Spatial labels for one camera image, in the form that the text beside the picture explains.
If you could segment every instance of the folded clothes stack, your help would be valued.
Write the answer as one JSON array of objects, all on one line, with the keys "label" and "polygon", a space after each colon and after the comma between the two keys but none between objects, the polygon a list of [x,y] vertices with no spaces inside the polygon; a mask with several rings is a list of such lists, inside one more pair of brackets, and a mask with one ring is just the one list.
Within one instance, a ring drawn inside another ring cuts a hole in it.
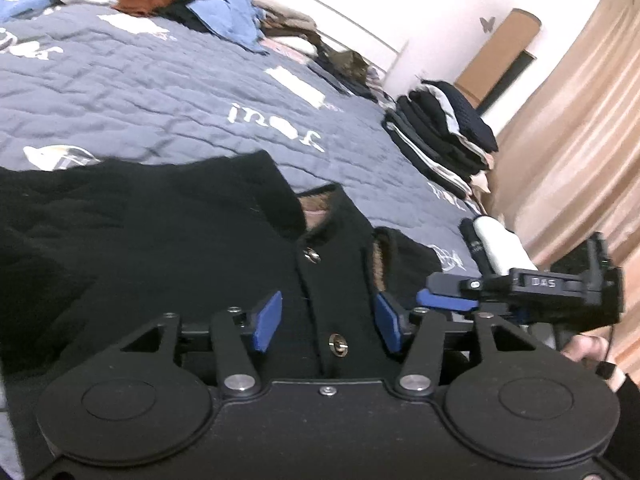
[{"label": "folded clothes stack", "polygon": [[320,44],[316,22],[311,16],[291,9],[275,0],[252,0],[256,7],[264,10],[262,31],[267,37],[290,36],[307,40],[312,45]]},{"label": "folded clothes stack", "polygon": [[396,99],[383,126],[422,174],[453,195],[466,200],[490,192],[484,172],[498,151],[494,133],[453,85],[422,81]]}]

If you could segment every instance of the beige curtain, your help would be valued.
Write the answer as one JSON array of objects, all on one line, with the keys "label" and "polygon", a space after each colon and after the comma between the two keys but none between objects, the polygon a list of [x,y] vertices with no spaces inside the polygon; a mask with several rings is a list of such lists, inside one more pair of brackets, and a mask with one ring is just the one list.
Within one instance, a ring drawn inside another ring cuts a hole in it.
[{"label": "beige curtain", "polygon": [[485,205],[548,266],[602,231],[625,269],[613,352],[640,380],[640,0],[601,0],[498,136]]}]

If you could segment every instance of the blue gripper pad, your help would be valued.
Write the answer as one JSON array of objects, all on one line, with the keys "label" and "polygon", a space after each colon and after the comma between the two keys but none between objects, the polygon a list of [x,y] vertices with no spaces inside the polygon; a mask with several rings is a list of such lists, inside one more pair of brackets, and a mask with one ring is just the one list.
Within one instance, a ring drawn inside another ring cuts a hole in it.
[{"label": "blue gripper pad", "polygon": [[391,353],[397,353],[402,349],[402,336],[398,325],[398,316],[386,302],[382,294],[376,295],[373,311],[376,326],[380,330],[386,348]]},{"label": "blue gripper pad", "polygon": [[443,308],[454,312],[470,312],[471,310],[478,308],[478,302],[476,300],[439,296],[437,294],[431,294],[428,288],[424,288],[418,292],[416,295],[416,301],[421,306]]},{"label": "blue gripper pad", "polygon": [[276,292],[255,319],[254,350],[266,352],[282,319],[282,293]]}]

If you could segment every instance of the hand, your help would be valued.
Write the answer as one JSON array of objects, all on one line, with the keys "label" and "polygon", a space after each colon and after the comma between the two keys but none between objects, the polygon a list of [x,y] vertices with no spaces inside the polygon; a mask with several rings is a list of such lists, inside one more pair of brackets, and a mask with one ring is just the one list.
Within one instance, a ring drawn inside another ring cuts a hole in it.
[{"label": "hand", "polygon": [[[593,335],[576,335],[565,346],[561,353],[576,363],[584,363],[588,367],[595,367],[604,361],[609,349],[609,342],[603,337]],[[609,355],[607,362],[616,364],[615,359]],[[625,373],[616,366],[613,375],[606,381],[614,392],[620,389],[625,382]]]}]

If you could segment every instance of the collar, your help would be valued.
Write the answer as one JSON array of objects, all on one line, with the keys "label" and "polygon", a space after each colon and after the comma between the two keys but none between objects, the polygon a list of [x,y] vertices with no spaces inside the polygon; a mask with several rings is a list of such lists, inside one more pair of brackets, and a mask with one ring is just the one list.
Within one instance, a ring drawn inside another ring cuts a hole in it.
[{"label": "collar", "polygon": [[[332,183],[296,194],[265,151],[238,155],[229,159],[231,165],[251,194],[255,205],[267,222],[283,238],[322,243],[344,228],[356,229],[367,235],[371,224],[359,211],[340,184]],[[327,195],[327,213],[322,221],[306,230],[300,198]]]}]

